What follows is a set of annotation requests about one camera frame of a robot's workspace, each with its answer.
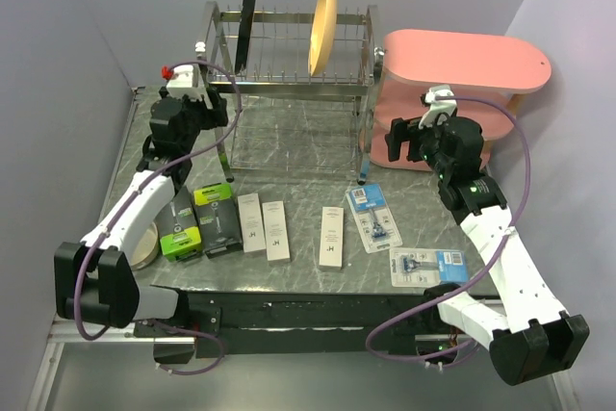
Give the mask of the pink three-tier shelf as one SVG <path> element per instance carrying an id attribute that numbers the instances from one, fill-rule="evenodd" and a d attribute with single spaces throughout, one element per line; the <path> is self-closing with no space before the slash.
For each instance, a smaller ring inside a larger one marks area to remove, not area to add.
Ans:
<path id="1" fill-rule="evenodd" d="M 427 171 L 402 154 L 389 162 L 384 140 L 391 121 L 426 112 L 421 96 L 448 85 L 456 95 L 489 99 L 515 114 L 526 95 L 552 76 L 547 56 L 517 38 L 483 34 L 401 29 L 384 38 L 382 90 L 374 111 L 371 161 L 380 167 Z"/>

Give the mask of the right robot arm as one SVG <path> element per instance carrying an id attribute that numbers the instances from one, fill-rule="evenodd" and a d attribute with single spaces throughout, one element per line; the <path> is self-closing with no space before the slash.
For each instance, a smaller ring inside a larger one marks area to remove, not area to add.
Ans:
<path id="1" fill-rule="evenodd" d="M 570 369 L 589 337 L 588 323 L 569 314 L 552 293 L 516 230 L 518 213 L 482 171 L 480 125 L 462 116 L 438 117 L 439 124 L 431 127 L 417 118 L 394 119 L 385 136 L 388 158 L 398 160 L 407 143 L 408 160 L 424 161 L 437 174 L 443 204 L 484 261 L 477 277 L 491 277 L 504 311 L 470 296 L 470 283 L 448 283 L 426 290 L 423 304 L 393 321 L 421 316 L 432 332 L 460 329 L 489 351 L 508 385 Z"/>

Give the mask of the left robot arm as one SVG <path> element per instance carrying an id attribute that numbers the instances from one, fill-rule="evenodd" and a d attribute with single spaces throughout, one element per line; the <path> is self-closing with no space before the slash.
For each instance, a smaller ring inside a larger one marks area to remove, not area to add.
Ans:
<path id="1" fill-rule="evenodd" d="M 125 327 L 155 319 L 172 336 L 184 333 L 192 317 L 188 299 L 178 290 L 141 286 L 128 259 L 147 227 L 184 186 L 195 156 L 193 146 L 204 130 L 232 130 L 226 101 L 211 87 L 197 96 L 187 90 L 161 92 L 150 118 L 150 136 L 128 189 L 112 211 L 78 243 L 63 243 L 54 254 L 58 315 L 85 328 Z"/>

